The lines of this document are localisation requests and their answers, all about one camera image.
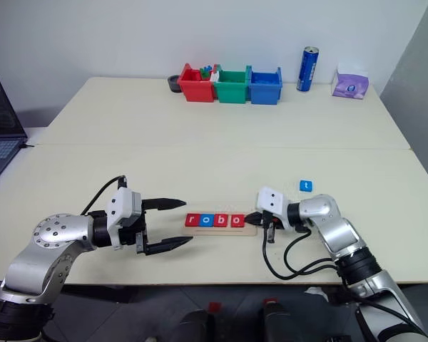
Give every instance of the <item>blue can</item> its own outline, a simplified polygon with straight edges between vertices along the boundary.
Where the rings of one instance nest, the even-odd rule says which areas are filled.
[[[311,88],[312,76],[314,75],[318,56],[319,49],[314,46],[306,46],[302,52],[300,76],[297,82],[299,91],[308,91]]]

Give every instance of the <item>plastic storage bin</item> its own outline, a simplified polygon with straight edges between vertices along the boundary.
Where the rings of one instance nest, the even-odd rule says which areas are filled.
[[[245,71],[224,71],[218,66],[219,79],[214,82],[219,102],[245,103],[248,97],[248,80]]]
[[[215,91],[211,81],[202,80],[199,70],[192,69],[189,63],[184,65],[178,78],[178,85],[182,89],[185,99],[192,102],[213,102]]]
[[[277,105],[282,89],[280,68],[275,73],[254,73],[252,66],[246,68],[250,102],[255,105]]]

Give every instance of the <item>green bin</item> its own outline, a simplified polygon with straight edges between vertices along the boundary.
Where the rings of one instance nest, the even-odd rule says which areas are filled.
[[[214,88],[221,103],[245,103],[248,97],[248,80],[245,71],[224,71],[219,66],[219,79]]]

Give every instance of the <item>tissue box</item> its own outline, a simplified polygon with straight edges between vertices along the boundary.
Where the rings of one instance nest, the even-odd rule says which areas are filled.
[[[362,99],[369,84],[366,71],[339,65],[331,85],[331,94],[342,98]]]

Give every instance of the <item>blue bin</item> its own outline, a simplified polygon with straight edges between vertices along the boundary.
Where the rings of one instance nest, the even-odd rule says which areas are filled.
[[[254,73],[252,66],[246,68],[250,102],[254,105],[277,105],[282,89],[280,68],[275,73]]]

